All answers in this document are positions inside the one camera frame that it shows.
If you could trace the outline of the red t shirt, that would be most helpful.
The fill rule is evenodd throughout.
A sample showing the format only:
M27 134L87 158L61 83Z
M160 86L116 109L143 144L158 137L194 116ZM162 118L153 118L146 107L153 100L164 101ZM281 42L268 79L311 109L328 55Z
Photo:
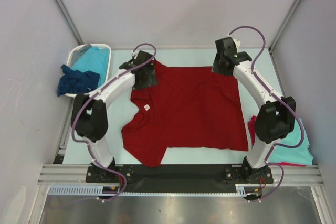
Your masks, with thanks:
M131 92L138 107L122 128L124 148L158 167L168 148L247 151L238 82L211 67L155 65L157 85Z

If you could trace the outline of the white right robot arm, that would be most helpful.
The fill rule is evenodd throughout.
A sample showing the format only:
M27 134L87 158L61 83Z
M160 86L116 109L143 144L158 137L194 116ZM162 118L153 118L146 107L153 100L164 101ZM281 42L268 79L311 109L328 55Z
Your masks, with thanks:
M212 71L238 80L256 102L259 113L254 129L255 143L244 158L242 178L254 183L266 171L267 161L276 144L293 131L296 102L292 97L282 97L259 74L252 58L246 52L238 52L239 41L225 37L215 41L216 56Z

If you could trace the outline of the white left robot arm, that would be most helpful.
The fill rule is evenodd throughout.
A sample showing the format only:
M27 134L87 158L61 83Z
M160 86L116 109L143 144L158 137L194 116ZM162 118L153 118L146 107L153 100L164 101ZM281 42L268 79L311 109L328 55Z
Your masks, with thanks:
M105 182L115 178L111 166L113 156L106 141L109 106L125 91L157 85L155 54L146 51L132 52L132 59L123 63L117 73L93 94L75 96L71 116L71 137L85 143L93 163L99 166L98 176Z

